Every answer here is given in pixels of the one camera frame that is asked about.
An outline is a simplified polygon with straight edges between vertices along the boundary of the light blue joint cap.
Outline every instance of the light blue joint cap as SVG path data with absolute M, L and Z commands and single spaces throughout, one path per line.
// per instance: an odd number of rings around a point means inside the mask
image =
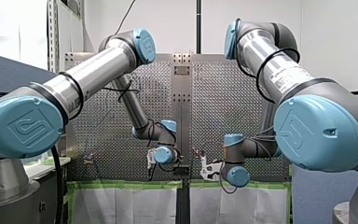
M 133 30 L 133 42 L 143 64 L 155 61 L 156 45 L 153 36 L 146 29 Z
M 237 188 L 243 188 L 249 184 L 251 177 L 242 166 L 234 166 L 227 173 L 227 182 Z
M 48 100 L 18 96 L 0 101 L 0 158 L 23 159 L 53 147 L 62 134 L 60 111 Z
M 232 147 L 241 142 L 245 137 L 241 133 L 229 133 L 225 135 L 225 147 Z
M 232 22 L 226 32 L 226 41 L 225 41 L 225 57 L 226 59 L 233 60 L 235 59 L 234 49 L 236 42 L 236 34 L 235 34 L 235 21 Z
M 167 127 L 171 132 L 176 133 L 176 121 L 170 119 L 164 119 L 161 121 L 165 127 Z
M 329 99 L 286 100 L 275 114 L 274 129 L 283 155 L 304 169 L 343 172 L 358 165 L 358 122 Z
M 173 154 L 171 150 L 167 147 L 158 147 L 153 155 L 155 161 L 161 164 L 168 164 L 173 159 Z

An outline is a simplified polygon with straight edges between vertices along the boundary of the metal pole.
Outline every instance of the metal pole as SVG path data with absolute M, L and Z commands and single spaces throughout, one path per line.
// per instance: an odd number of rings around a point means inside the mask
M 197 0 L 197 54 L 201 54 L 201 0 Z

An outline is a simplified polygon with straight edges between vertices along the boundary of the metal frame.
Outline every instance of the metal frame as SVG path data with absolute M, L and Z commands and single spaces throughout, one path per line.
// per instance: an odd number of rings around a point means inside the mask
M 60 66 L 57 0 L 48 0 L 48 70 L 57 73 Z
M 67 53 L 65 55 L 65 69 L 69 69 L 75 65 L 78 65 L 79 63 L 84 62 L 89 57 L 91 57 L 92 53 Z M 190 223 L 190 188 L 189 188 L 189 182 L 191 178 L 200 178 L 199 173 L 197 173 L 197 164 L 200 164 L 200 161 L 195 161 L 198 159 L 194 158 L 192 148 L 194 148 L 195 145 L 195 138 L 199 136 L 195 136 L 195 131 L 193 130 L 194 125 L 197 124 L 197 122 L 200 122 L 199 120 L 196 120 L 194 118 L 194 111 L 193 107 L 197 103 L 196 97 L 198 96 L 198 93 L 195 91 L 195 79 L 198 78 L 196 76 L 199 75 L 197 69 L 203 69 L 200 63 L 208 64 L 210 62 L 212 63 L 218 63 L 219 65 L 224 65 L 229 67 L 229 73 L 232 77 L 238 78 L 240 81 L 244 81 L 244 83 L 240 83 L 240 85 L 243 85 L 245 88 L 250 88 L 251 84 L 249 80 L 243 79 L 243 74 L 241 71 L 236 68 L 235 62 L 227 61 L 224 59 L 223 56 L 220 55 L 196 55 L 196 54 L 183 54 L 183 53 L 176 53 L 176 54 L 159 54 L 156 58 L 156 62 L 170 62 L 171 67 L 171 91 L 169 95 L 167 96 L 169 100 L 171 100 L 171 110 L 172 110 L 172 119 L 176 120 L 177 122 L 177 150 L 180 152 L 182 156 L 184 156 L 184 160 L 181 162 L 180 175 L 157 175 L 157 178 L 155 180 L 172 180 L 175 178 L 179 178 L 182 180 L 182 187 L 177 190 L 177 198 L 176 198 L 176 207 L 177 207 L 177 214 L 176 214 L 176 224 L 188 224 Z M 256 90 L 246 90 L 246 92 L 251 92 L 252 96 L 254 97 L 257 94 Z M 242 97 L 241 94 L 236 94 L 236 92 L 230 92 L 230 96 L 233 97 Z M 258 126 L 259 126 L 259 120 L 261 116 L 261 98 L 257 100 L 257 104 L 254 105 L 257 107 L 257 110 L 255 111 L 254 117 L 251 117 L 250 119 L 256 119 L 257 122 L 255 122 L 255 125 L 252 127 L 246 128 L 245 130 L 232 130 L 234 132 L 245 132 L 245 134 L 254 134 L 257 132 Z M 143 106 L 150 108 L 150 106 L 153 106 L 153 100 L 149 102 L 150 105 L 148 105 L 148 102 L 141 102 Z M 76 143 L 75 140 L 70 140 L 73 133 L 67 133 L 67 146 L 74 148 L 74 144 Z M 222 142 L 223 136 L 221 136 L 221 139 L 214 139 L 215 141 Z M 214 151 L 221 150 L 221 148 L 216 147 Z M 210 159 L 221 159 L 221 158 L 212 158 L 211 155 L 209 156 Z M 269 167 L 270 163 L 267 163 L 266 161 L 263 161 L 263 159 L 249 159 L 246 161 L 247 164 L 251 166 L 258 166 L 261 164 L 261 169 L 259 170 L 259 174 L 264 172 L 264 170 L 270 169 L 272 176 L 257 176 L 252 175 L 253 180 L 257 181 L 268 181 L 268 182 L 282 182 L 282 181 L 291 181 L 290 175 L 289 175 L 289 161 L 283 158 L 280 159 L 273 159 L 272 167 Z M 281 169 L 282 171 L 275 172 L 274 169 Z

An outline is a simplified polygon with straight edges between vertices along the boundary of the robotic arm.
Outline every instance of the robotic arm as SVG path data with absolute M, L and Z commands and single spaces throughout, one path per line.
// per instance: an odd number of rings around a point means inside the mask
M 152 36 L 137 29 L 109 36 L 98 54 L 44 84 L 31 83 L 0 94 L 0 214 L 13 215 L 0 215 L 0 223 L 39 222 L 39 185 L 28 180 L 18 159 L 31 158 L 54 147 L 63 127 L 81 113 L 93 94 L 112 81 L 118 89 L 125 90 L 129 85 L 126 74 L 152 63 L 155 57 Z M 125 91 L 122 97 L 134 126 L 132 134 L 139 139 L 158 140 L 155 161 L 175 162 L 176 123 L 149 122 L 133 92 Z M 10 212 L 13 206 L 22 207 L 26 214 Z
M 281 153 L 308 170 L 358 170 L 358 96 L 332 79 L 312 77 L 295 62 L 299 54 L 289 29 L 276 23 L 236 20 L 227 29 L 225 56 L 237 60 L 245 75 L 256 79 L 266 99 L 261 132 L 276 139 L 275 143 L 227 134 L 221 173 L 225 180 L 244 187 L 249 182 L 241 166 L 244 158 Z

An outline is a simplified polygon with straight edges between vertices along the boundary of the pegboard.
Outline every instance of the pegboard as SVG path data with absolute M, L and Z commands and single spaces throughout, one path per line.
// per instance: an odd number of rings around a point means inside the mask
M 84 62 L 92 55 L 66 54 L 66 69 Z M 205 150 L 209 162 L 222 159 L 222 143 L 226 133 L 253 136 L 258 132 L 262 99 L 255 89 L 255 80 L 246 77 L 235 62 L 221 55 L 191 55 L 191 62 L 186 62 L 190 74 L 182 75 L 174 72 L 179 64 L 177 54 L 173 56 L 158 55 L 154 63 L 135 70 L 131 74 L 132 87 L 140 91 L 138 97 L 149 118 L 182 122 L 179 125 L 182 131 L 179 145 L 189 146 L 182 150 L 190 152 L 191 177 L 200 178 L 200 159 L 194 157 L 193 149 Z M 184 110 L 183 106 L 175 107 L 178 103 L 177 93 L 186 96 L 186 102 L 190 102 L 189 113 L 183 113 L 183 116 L 188 115 L 186 118 L 174 118 L 178 108 Z M 73 159 L 69 169 L 73 179 L 146 180 L 147 141 L 131 136 L 130 119 L 117 97 L 115 92 L 99 91 L 86 102 L 83 113 L 76 120 L 79 156 Z M 94 163 L 85 163 L 84 158 L 91 154 Z M 283 158 L 272 161 L 247 159 L 245 167 L 253 180 L 287 181 L 288 164 Z M 169 180 L 172 176 L 156 169 L 154 179 Z
M 65 69 L 92 55 L 65 54 Z M 159 58 L 158 62 L 141 66 L 130 74 L 131 88 L 139 90 L 138 98 L 146 115 L 155 121 L 172 119 L 172 63 Z M 106 87 L 115 88 L 112 84 Z M 118 95 L 113 91 L 97 92 L 85 103 L 83 112 L 74 122 L 78 156 L 69 168 L 71 179 L 147 179 L 147 141 L 132 137 L 131 121 L 124 105 L 117 100 Z M 150 148 L 155 146 L 156 143 L 152 143 Z M 171 176 L 157 168 L 153 179 L 167 180 Z
M 221 55 L 194 55 L 192 61 L 192 105 L 190 147 L 192 178 L 200 178 L 200 159 L 194 151 L 203 149 L 208 162 L 224 159 L 224 135 L 259 132 L 262 98 L 255 80 L 244 75 L 235 61 Z M 289 162 L 283 157 L 246 159 L 245 168 L 253 180 L 289 180 Z

